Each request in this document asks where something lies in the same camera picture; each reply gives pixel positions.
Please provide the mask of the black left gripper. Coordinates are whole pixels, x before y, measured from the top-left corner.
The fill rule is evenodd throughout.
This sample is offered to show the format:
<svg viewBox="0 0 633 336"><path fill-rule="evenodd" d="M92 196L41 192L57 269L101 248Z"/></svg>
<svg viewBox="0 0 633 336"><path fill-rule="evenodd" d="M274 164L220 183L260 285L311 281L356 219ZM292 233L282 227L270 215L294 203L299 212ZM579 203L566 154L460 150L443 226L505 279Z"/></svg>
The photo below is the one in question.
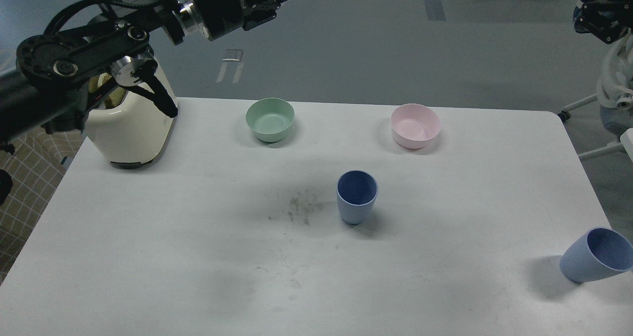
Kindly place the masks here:
<svg viewBox="0 0 633 336"><path fill-rule="evenodd" d="M277 3L288 0L183 0L181 29L214 41L237 29L252 30L276 18Z"/></svg>

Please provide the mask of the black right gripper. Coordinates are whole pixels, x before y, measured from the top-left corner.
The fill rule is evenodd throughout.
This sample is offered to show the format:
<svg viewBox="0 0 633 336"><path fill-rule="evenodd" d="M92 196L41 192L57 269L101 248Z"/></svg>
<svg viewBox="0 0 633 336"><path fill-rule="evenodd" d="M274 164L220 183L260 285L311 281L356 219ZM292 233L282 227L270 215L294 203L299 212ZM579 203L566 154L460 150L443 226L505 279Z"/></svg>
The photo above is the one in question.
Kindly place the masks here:
<svg viewBox="0 0 633 336"><path fill-rule="evenodd" d="M606 44L612 44L632 32L631 2L584 2L576 13L576 32L592 34Z"/></svg>

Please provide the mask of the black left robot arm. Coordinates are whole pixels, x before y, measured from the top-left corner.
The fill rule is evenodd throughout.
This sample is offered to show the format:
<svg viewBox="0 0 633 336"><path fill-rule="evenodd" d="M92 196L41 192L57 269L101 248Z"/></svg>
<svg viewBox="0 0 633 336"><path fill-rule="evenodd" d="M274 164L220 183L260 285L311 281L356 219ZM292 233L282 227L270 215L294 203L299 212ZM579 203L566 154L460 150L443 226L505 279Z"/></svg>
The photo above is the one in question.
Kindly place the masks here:
<svg viewBox="0 0 633 336"><path fill-rule="evenodd" d="M127 91L122 110L137 97L152 103L149 118L131 116L133 128L92 134L112 165L151 164L165 145L178 114L174 93L160 74L149 43L163 29L174 45L190 33L209 41L276 18L288 0L80 0L62 9L42 34L16 50L16 67L1 75L1 150L14 155L12 140L40 126L48 135L85 131L115 90Z"/></svg>

